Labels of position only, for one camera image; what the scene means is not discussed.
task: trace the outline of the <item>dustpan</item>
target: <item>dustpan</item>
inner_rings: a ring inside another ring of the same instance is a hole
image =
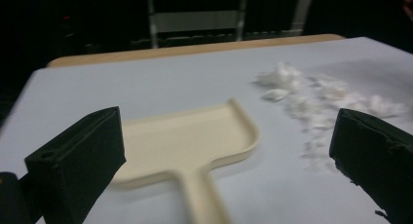
[[[240,105],[225,104],[123,123],[127,162],[113,183],[139,187],[177,179],[193,223],[229,223],[209,171],[246,159],[259,131]]]

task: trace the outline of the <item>white tabletop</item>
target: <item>white tabletop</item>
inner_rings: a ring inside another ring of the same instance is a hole
[[[0,170],[19,177],[23,159],[85,115],[119,106],[122,120],[189,110],[234,97],[261,131],[245,161],[211,172],[234,223],[388,223],[341,173],[305,170],[308,135],[282,105],[264,101],[254,81],[277,61],[324,73],[364,95],[412,104],[413,55],[366,38],[36,71],[0,135]],[[387,120],[413,132],[413,112]],[[109,186],[86,223],[185,223],[173,181],[121,190]]]

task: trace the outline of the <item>dustpan handle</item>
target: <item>dustpan handle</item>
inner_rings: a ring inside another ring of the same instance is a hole
[[[191,211],[192,223],[230,223],[207,169],[186,171],[181,175],[180,182]]]

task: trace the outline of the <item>white cotton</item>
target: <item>white cotton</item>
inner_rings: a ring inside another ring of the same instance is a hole
[[[321,129],[329,130],[334,128],[335,120],[322,114],[309,115],[304,119],[306,130]]]
[[[287,62],[278,62],[274,71],[258,74],[257,80],[263,86],[296,92],[301,88],[301,76],[301,72]]]
[[[327,144],[329,145],[329,142],[326,142],[324,139],[314,139],[307,143],[308,148],[301,157],[306,159],[327,159],[329,157]]]
[[[318,75],[310,78],[318,91],[319,96],[323,99],[339,100],[345,98],[349,94],[347,83],[336,80],[325,75]]]
[[[321,98],[329,100],[343,99],[349,94],[347,84],[344,83],[331,83],[326,86],[318,87],[317,91]]]
[[[407,107],[402,103],[392,103],[388,98],[373,95],[368,101],[368,111],[379,118],[386,118],[403,114]]]
[[[350,93],[345,98],[329,101],[329,105],[337,109],[346,108],[361,112],[366,112],[366,103],[366,98],[359,93]]]
[[[319,107],[301,95],[293,95],[288,99],[286,111],[292,118],[305,119],[308,116],[319,113]]]
[[[331,76],[324,75],[324,74],[319,74],[319,75],[316,75],[316,76],[310,76],[309,79],[311,81],[313,81],[314,84],[318,87],[326,86],[330,83],[334,83],[334,82],[338,81],[337,79],[335,79]]]
[[[269,99],[269,100],[272,100],[274,102],[277,102],[279,100],[282,100],[288,94],[289,94],[288,90],[274,89],[274,90],[266,91],[262,97],[264,99]]]
[[[319,134],[315,135],[313,139],[311,139],[309,142],[306,143],[307,151],[311,151],[315,148],[320,148],[320,147],[329,148],[332,135],[333,135],[333,130],[321,131]]]

